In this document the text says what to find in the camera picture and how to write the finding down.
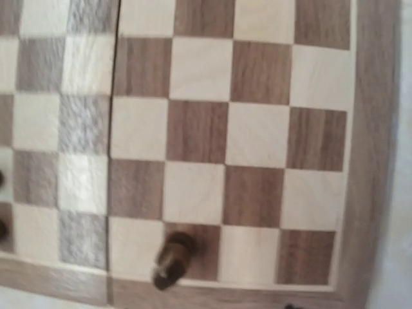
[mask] chessboard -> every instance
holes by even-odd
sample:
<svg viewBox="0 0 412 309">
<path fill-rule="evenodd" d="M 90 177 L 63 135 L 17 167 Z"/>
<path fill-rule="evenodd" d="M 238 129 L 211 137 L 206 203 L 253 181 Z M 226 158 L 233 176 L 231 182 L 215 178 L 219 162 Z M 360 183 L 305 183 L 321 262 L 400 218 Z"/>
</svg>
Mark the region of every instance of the chessboard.
<svg viewBox="0 0 412 309">
<path fill-rule="evenodd" d="M 353 15 L 351 0 L 3 0 L 1 258 L 81 274 L 116 305 L 184 231 L 200 253 L 179 285 L 333 290 Z"/>
</svg>

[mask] white surface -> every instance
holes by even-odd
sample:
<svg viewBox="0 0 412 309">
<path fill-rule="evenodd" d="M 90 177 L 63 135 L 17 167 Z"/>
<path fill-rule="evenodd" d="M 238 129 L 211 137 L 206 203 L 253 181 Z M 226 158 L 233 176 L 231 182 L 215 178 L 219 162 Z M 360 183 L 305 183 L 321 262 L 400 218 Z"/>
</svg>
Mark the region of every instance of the white surface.
<svg viewBox="0 0 412 309">
<path fill-rule="evenodd" d="M 99 309 L 86 304 L 61 301 L 59 299 L 0 287 L 1 309 Z"/>
</svg>

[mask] dark chess piece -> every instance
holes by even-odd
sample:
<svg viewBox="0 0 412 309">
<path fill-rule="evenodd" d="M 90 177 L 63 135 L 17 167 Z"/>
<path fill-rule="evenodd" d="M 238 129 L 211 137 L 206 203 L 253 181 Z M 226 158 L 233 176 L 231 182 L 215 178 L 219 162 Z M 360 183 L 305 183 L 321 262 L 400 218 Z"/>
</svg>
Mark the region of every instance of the dark chess piece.
<svg viewBox="0 0 412 309">
<path fill-rule="evenodd" d="M 1 190 L 1 188 L 4 184 L 5 184 L 5 176 L 0 171 L 0 190 Z M 8 235 L 8 228 L 7 228 L 6 224 L 2 220 L 0 220 L 0 241 L 7 238 L 7 235 Z"/>
<path fill-rule="evenodd" d="M 301 308 L 301 307 L 295 307 L 295 306 L 292 305 L 292 304 L 287 304 L 287 305 L 285 306 L 285 309 L 303 309 L 303 308 Z"/>
<path fill-rule="evenodd" d="M 159 290 L 173 286 L 183 277 L 196 253 L 195 240 L 183 232 L 172 233 L 163 245 L 156 260 L 153 284 Z"/>
<path fill-rule="evenodd" d="M 5 184 L 5 176 L 3 175 L 3 173 L 0 171 L 0 189 L 2 188 L 2 186 Z"/>
<path fill-rule="evenodd" d="M 0 242 L 5 240 L 7 236 L 8 236 L 8 228 L 6 224 L 2 220 L 0 220 Z"/>
</svg>

